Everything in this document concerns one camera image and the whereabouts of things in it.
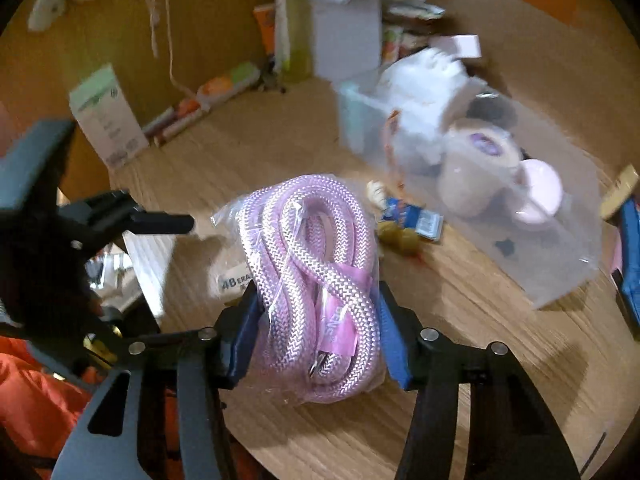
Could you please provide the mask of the blue staples box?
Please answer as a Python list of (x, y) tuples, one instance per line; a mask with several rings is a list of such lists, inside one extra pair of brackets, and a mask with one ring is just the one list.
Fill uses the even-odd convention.
[(444, 217), (441, 214), (401, 202), (399, 198), (390, 197), (386, 200), (382, 219), (396, 222), (403, 228), (415, 230), (416, 234), (431, 242), (439, 242), (442, 237)]

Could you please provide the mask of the white lidded cup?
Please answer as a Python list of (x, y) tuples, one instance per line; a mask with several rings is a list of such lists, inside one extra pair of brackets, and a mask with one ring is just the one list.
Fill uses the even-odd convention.
[(506, 130), (480, 119), (458, 119), (445, 136), (439, 198), (453, 214), (476, 217), (515, 181), (521, 160), (521, 149)]

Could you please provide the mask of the white drawstring cloth pouch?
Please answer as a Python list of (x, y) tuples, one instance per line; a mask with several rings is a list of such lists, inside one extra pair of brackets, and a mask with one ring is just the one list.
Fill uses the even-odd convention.
[(386, 67), (374, 95), (399, 114), (400, 140), (427, 164), (437, 165), (450, 125), (486, 87), (457, 58), (426, 48)]

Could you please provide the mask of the white eraser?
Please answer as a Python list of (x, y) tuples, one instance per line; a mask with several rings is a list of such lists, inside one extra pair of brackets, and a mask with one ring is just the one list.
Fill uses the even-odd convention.
[(223, 302), (241, 298), (252, 278), (250, 267), (246, 262), (232, 266), (216, 277), (215, 285), (218, 297)]

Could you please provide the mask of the orange marker pen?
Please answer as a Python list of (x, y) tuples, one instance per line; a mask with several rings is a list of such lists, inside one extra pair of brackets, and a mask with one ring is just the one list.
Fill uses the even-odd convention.
[(179, 103), (166, 108), (166, 110), (148, 122), (142, 128), (142, 132), (147, 138), (155, 136), (177, 120), (196, 112), (200, 107), (201, 104), (197, 100), (183, 99)]

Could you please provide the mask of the white green carton box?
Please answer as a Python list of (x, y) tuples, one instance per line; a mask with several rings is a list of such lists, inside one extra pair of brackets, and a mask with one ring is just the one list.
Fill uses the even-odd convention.
[(68, 95), (70, 111), (109, 170), (125, 166), (149, 146), (111, 64)]

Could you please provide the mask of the orange green lotion tube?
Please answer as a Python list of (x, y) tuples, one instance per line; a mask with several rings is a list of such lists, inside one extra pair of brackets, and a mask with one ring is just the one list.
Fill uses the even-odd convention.
[(241, 63), (230, 72), (202, 84), (196, 92), (196, 99), (203, 105), (218, 105), (254, 87), (259, 79), (260, 69), (254, 63)]

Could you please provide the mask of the gold bells ornament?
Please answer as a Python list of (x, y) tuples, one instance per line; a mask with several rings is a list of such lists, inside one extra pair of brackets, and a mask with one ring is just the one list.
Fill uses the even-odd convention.
[(383, 245), (404, 256), (414, 256), (420, 249), (420, 236), (414, 229), (403, 228), (390, 220), (378, 222), (376, 236)]

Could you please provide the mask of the clear plastic storage bin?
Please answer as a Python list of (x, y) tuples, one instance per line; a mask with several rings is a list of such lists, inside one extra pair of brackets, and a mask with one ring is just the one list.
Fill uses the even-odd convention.
[(333, 89), (346, 148), (442, 214), (534, 307), (594, 277), (597, 168), (555, 124), (476, 78), (459, 101), (429, 96), (427, 117), (378, 70)]

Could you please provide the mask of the small seashell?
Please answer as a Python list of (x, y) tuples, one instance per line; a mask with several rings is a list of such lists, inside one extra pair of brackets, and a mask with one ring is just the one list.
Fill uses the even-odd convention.
[(371, 180), (366, 185), (367, 199), (376, 209), (383, 211), (387, 208), (386, 187), (381, 181)]

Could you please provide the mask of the blue patchwork pouch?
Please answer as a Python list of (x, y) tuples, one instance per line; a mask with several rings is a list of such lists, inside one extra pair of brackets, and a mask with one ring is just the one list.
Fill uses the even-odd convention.
[(620, 244), (611, 278), (616, 287), (616, 302), (634, 340), (639, 340), (639, 205), (631, 197), (617, 214)]

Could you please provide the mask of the cream small bottle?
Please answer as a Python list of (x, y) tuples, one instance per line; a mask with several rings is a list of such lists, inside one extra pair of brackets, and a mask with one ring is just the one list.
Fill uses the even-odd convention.
[(600, 218), (608, 221), (616, 215), (623, 204), (634, 195), (639, 185), (639, 173), (634, 165), (627, 165), (605, 191), (600, 203)]

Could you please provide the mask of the small pink white box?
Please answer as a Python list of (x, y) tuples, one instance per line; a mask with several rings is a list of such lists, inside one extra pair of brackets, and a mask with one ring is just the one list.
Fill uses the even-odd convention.
[(460, 60), (479, 60), (482, 57), (477, 35), (434, 36), (430, 39), (430, 46)]

